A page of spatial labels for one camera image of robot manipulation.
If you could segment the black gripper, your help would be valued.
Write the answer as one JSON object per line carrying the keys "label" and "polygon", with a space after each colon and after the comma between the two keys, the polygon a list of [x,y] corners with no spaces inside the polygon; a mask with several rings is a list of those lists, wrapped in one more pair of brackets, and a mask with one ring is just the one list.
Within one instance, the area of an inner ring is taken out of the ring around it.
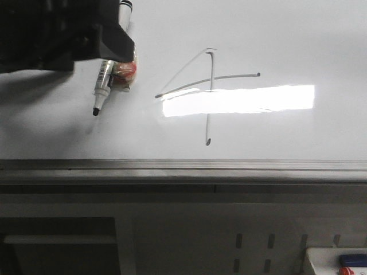
{"label": "black gripper", "polygon": [[76,61],[131,62],[120,1],[1,1],[1,73],[71,72]]}

